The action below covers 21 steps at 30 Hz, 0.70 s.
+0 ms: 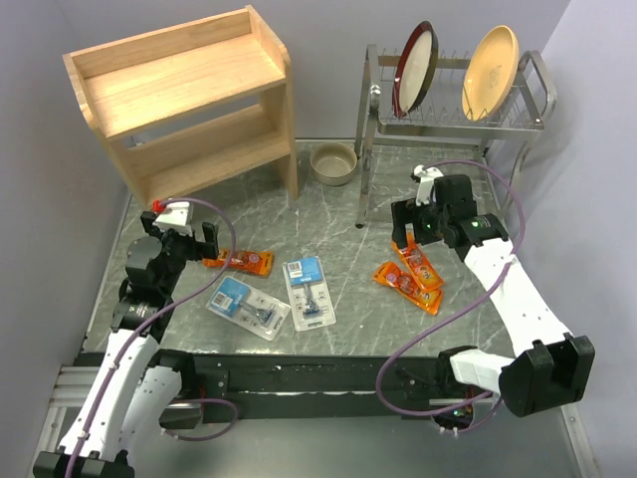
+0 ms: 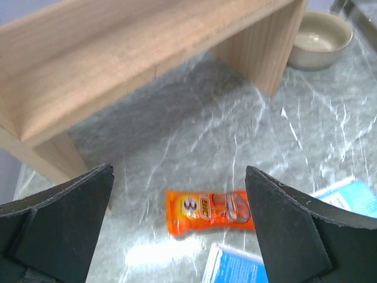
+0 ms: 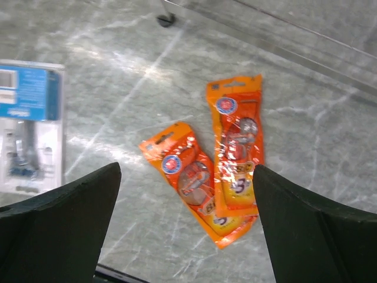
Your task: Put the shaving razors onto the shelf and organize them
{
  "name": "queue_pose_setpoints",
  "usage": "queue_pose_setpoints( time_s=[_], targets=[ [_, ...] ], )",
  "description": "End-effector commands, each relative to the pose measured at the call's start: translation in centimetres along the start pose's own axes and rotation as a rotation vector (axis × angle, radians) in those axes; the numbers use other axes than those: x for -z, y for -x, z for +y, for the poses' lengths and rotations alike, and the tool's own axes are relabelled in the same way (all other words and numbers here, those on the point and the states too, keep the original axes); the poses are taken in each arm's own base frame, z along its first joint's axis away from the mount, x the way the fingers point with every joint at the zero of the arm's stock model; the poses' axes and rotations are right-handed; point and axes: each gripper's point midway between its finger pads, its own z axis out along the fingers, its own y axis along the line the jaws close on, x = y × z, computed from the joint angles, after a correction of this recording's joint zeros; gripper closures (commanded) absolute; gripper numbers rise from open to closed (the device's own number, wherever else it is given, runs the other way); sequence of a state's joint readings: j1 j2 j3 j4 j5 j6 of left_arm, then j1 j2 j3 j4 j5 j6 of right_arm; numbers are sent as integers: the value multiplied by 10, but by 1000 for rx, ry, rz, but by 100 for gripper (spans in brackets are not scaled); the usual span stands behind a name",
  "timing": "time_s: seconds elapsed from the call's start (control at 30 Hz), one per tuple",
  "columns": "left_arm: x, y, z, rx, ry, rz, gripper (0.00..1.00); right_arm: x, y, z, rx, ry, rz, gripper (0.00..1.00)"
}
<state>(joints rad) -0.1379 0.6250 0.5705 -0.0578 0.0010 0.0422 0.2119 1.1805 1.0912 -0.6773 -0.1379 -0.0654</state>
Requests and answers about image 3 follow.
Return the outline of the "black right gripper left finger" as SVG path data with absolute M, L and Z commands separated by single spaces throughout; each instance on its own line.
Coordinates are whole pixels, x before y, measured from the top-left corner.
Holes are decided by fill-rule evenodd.
M 1 282 L 92 282 L 120 183 L 114 162 L 1 207 Z

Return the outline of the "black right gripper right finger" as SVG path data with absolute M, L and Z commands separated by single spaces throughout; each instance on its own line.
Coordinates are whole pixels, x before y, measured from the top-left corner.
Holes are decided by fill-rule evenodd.
M 376 214 L 263 165 L 253 186 L 276 282 L 376 282 Z

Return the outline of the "orange razor pack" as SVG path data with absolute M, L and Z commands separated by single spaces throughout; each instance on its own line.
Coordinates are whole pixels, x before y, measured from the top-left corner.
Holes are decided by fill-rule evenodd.
M 216 215 L 214 165 L 187 123 L 172 124 L 143 141 L 139 148 L 218 248 L 223 249 L 239 239 L 255 223 L 255 215 Z
M 258 214 L 253 173 L 258 164 L 264 164 L 262 94 L 261 74 L 207 85 L 214 132 L 215 203 L 220 217 Z

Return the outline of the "blue blister razor pack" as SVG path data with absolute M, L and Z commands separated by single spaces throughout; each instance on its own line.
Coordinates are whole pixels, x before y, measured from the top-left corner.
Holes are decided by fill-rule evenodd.
M 64 66 L 1 60 L 1 192 L 64 182 Z

